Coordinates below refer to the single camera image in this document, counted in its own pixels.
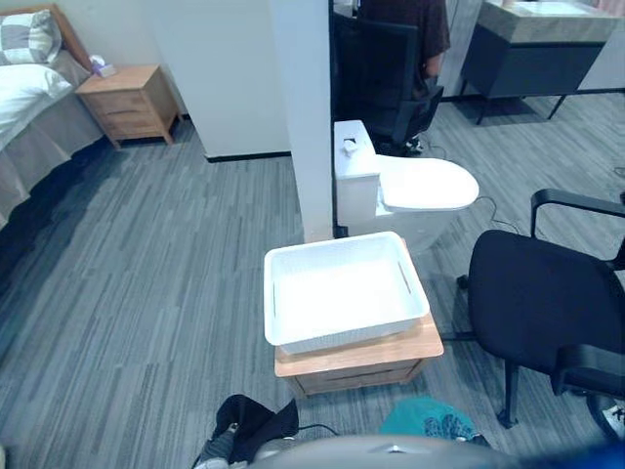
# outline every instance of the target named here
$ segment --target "white toilet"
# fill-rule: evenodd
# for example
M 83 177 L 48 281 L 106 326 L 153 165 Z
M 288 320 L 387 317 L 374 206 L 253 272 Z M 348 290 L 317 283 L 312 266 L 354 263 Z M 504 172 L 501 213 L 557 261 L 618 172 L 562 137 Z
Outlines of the white toilet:
M 411 253 L 478 198 L 478 182 L 455 163 L 376 154 L 359 120 L 334 123 L 334 158 L 339 225 L 350 235 L 396 232 Z

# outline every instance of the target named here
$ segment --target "bed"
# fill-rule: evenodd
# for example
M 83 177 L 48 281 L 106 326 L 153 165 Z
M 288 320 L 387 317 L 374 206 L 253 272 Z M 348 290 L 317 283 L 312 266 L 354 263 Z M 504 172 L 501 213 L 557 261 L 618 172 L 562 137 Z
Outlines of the bed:
M 61 10 L 41 5 L 0 10 L 0 17 L 42 10 L 51 12 L 62 37 L 61 51 L 45 65 L 54 72 L 22 64 L 0 66 L 0 230 L 39 181 L 103 136 L 74 93 L 90 76 L 89 57 Z M 62 79 L 55 81 L 54 93 L 22 99 L 23 79 L 39 79 L 35 72 Z

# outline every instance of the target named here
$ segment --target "chair seat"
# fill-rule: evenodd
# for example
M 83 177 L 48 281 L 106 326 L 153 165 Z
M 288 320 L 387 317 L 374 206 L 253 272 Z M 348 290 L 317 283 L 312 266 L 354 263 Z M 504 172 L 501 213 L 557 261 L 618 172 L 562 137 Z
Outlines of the chair seat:
M 592 256 L 535 238 L 500 231 L 479 237 L 469 314 L 486 351 L 547 374 L 564 345 L 625 352 L 625 293 L 614 272 Z M 623 393 L 623 380 L 588 371 L 571 373 L 567 382 Z

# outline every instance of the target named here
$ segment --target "toilet tank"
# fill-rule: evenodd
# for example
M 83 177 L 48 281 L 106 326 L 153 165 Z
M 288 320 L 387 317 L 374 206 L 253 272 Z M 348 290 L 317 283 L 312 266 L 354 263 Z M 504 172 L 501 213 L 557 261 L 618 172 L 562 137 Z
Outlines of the toilet tank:
M 362 121 L 334 123 L 334 170 L 339 225 L 374 219 L 380 163 Z

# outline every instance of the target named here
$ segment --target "black baseboard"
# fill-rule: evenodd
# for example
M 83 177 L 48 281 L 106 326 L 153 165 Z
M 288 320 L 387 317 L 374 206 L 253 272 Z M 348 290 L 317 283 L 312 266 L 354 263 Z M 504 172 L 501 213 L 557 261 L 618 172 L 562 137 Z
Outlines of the black baseboard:
M 272 151 L 269 153 L 232 154 L 229 156 L 205 156 L 209 163 L 226 163 L 230 161 L 247 161 L 250 159 L 283 158 L 291 156 L 290 151 Z
M 613 94 L 613 93 L 625 93 L 625 88 L 606 88 L 606 89 L 602 89 L 602 90 L 577 90 L 575 93 L 572 93 L 568 96 L 575 96 L 575 95 L 606 95 L 606 94 Z M 459 103 L 459 102 L 464 102 L 464 101 L 478 101 L 478 100 L 483 100 L 484 96 L 480 95 L 480 94 L 472 94 L 472 95 L 462 95 L 462 96 L 445 96 L 443 97 L 440 101 L 442 103 Z

